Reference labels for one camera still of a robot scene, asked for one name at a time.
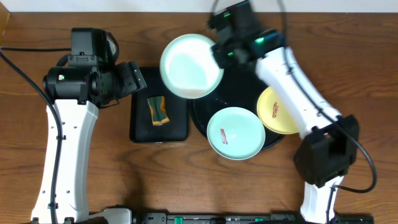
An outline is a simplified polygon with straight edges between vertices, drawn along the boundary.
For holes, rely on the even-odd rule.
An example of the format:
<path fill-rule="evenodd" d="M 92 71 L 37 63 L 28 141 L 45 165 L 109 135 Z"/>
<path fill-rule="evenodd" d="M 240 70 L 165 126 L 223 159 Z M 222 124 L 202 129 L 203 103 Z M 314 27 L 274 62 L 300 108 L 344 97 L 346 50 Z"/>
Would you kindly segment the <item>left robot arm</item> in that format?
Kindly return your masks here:
<path fill-rule="evenodd" d="M 31 223 L 135 223 L 126 207 L 90 214 L 87 170 L 90 144 L 98 113 L 146 87 L 136 62 L 102 66 L 96 57 L 75 57 L 68 66 L 56 65 L 44 77 L 50 95 L 49 133 L 40 193 Z"/>

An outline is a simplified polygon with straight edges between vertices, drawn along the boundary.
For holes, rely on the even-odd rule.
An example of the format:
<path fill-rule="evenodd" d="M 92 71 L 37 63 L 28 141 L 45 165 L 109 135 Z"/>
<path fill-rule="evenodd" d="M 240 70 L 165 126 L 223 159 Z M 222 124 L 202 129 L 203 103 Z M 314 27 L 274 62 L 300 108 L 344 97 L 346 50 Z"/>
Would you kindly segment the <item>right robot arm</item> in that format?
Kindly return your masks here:
<path fill-rule="evenodd" d="M 255 69 L 273 88 L 293 118 L 302 143 L 294 163 L 305 181 L 301 220 L 307 223 L 335 221 L 336 190 L 357 157 L 359 124 L 330 105 L 296 62 L 285 37 L 262 28 L 217 28 L 212 46 L 221 68 L 235 65 Z"/>

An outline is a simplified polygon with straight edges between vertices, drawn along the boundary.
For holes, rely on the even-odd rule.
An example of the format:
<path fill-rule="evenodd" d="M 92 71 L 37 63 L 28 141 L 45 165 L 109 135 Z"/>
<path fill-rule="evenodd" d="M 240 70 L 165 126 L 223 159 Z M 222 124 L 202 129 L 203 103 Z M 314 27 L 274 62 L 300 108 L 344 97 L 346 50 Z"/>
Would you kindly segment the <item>mint plate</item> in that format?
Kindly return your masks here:
<path fill-rule="evenodd" d="M 240 107 L 228 107 L 216 112 L 208 122 L 206 135 L 211 147 L 221 156 L 245 160 L 255 156 L 266 140 L 259 118 Z"/>
<path fill-rule="evenodd" d="M 200 34 L 185 34 L 171 41 L 160 58 L 160 76 L 164 85 L 185 99 L 209 95 L 224 74 L 213 57 L 211 47 L 214 44 Z"/>

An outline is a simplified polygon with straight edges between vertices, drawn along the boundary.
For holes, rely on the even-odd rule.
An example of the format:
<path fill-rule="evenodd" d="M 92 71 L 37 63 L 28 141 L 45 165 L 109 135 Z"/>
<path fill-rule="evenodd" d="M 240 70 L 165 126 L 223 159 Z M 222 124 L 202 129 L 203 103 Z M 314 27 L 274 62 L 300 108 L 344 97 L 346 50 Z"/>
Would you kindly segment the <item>yellow plate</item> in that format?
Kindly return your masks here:
<path fill-rule="evenodd" d="M 257 115 L 263 125 L 275 133 L 289 135 L 299 132 L 289 112 L 271 87 L 267 87 L 259 96 Z"/>

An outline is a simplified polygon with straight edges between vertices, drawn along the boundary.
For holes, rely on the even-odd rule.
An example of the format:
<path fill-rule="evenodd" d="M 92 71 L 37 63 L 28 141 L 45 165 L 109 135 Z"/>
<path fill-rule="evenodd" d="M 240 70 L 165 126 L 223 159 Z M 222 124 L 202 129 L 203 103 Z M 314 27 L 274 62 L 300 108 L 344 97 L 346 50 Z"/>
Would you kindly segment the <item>orange green sponge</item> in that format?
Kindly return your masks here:
<path fill-rule="evenodd" d="M 147 99 L 153 126 L 161 126 L 170 121 L 165 109 L 165 97 L 154 96 Z"/>

